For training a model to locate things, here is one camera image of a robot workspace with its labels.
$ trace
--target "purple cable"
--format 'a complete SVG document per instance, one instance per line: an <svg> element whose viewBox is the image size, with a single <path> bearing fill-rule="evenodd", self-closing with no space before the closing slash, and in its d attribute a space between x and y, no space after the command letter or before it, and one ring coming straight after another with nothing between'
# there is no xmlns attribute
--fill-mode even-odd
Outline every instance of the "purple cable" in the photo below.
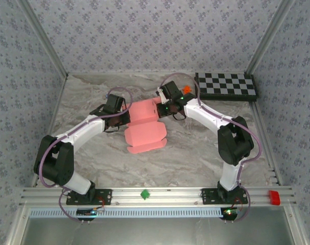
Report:
<svg viewBox="0 0 310 245"><path fill-rule="evenodd" d="M54 187L54 186L56 185L56 184L52 184L52 185L46 184L46 182L44 181L44 178L43 178L43 174L42 174L42 173L43 173L43 165L44 165L44 162L45 162L45 158L46 158L47 154L49 153L49 151L50 151L57 143L59 143L61 140L65 139L66 137L71 136L72 134L74 134L75 132L77 132L78 130L80 130L81 128L83 128L85 125L87 125L88 123L90 123L90 122L92 122L92 121L95 121L95 120L98 120L98 119L103 119L103 118L114 117L114 116L120 116L120 115L126 113L126 112L130 109L131 105L133 104L133 95L132 95L132 93L130 92L130 90L128 90L127 88L125 88L125 87L114 87L114 88L110 89L110 91L108 92L107 96L109 96L110 92L112 92L113 90L116 90L116 89L123 89L123 90L127 91L127 92L129 93L129 95L130 95L130 104L129 104L129 106L128 106L124 111L119 112L119 113L117 113L117 114L113 114L113 115L104 115L104 116L98 116L98 117L92 118L92 119L89 120L89 122L85 122L85 123L81 124L79 127L75 128L74 130L72 130L71 132L69 132L67 136L65 135L65 136L63 136L63 137L57 139L56 141L54 141L54 142L53 142L52 144L50 144L50 146L46 149L46 151L45 151L45 153L44 153L44 155L43 155L43 157L42 157L42 159L41 159L41 162L40 162L40 164L39 164L39 169L38 169L38 176L39 176L39 179L41 180L42 184L43 184L45 187L51 188L51 187ZM66 188L66 187L62 187L62 188L63 188L65 191L69 191L69 189ZM81 222L80 220L78 220L78 219L76 219L76 218L74 218L74 217L71 217L71 216L64 210L64 208L62 207L61 198L62 198L63 194L64 194L64 192L62 192L61 195L60 195L60 197L59 197L59 206L60 206L61 210L62 210L63 213L64 213L68 218L70 218L71 220L76 221L76 222Z"/></svg>
<svg viewBox="0 0 310 245"><path fill-rule="evenodd" d="M248 208L247 208L246 212L243 214L243 216L242 216L241 218L239 218L239 219L237 219L237 220L234 221L234 222L239 222L239 221L243 220L243 219L248 215L248 213L249 213L249 211L250 211L250 194L249 194L248 190L240 184L241 171L242 171L243 165L244 165L245 163L251 162L251 161L255 161L255 160L257 160L257 159L261 156L262 151L263 151L263 149L262 149L262 144L261 144L259 138L258 138L253 132L251 132L248 128L246 128L245 126L243 126L243 125L241 125L241 124L239 124L239 123L237 123L237 122L235 122L235 121L232 121L232 120L230 120L230 119L221 117L220 115L218 115L218 114L216 114L216 113L214 113L214 112L208 110L205 106L202 106L202 105L201 105L201 100L200 100L200 88L199 88L199 85L197 84L197 82L194 80L194 78L193 78L192 76L190 76L190 75L188 75L188 74L185 74L185 73L182 73L182 72L173 73L173 74L169 75L166 79L163 80L163 82L160 84L160 87L165 83L165 81L166 81L167 79L169 79L171 76L174 76L174 75L184 75L184 76L187 76L188 78L190 78L190 79L194 82L195 86L197 87L197 99L198 99L198 103L199 103L199 105L201 106L201 108L202 108L204 111L206 111L207 113L209 113L210 115L212 115L212 116L214 116L214 117L216 117L216 118L218 118L218 119L227 121L228 123L234 124L234 125L240 127L241 129L245 130L246 132L248 132L248 133L256 140L256 142L257 142L257 144L258 144L258 149L259 149L259 150L258 150L258 154L257 154L255 157L251 158L251 159L242 161L241 164L240 164L240 168L239 168L239 171L238 171L238 175L237 175L237 184L238 184L238 186L239 186L240 188L242 188L242 189L246 192L246 194L247 194L247 196L248 196Z"/></svg>

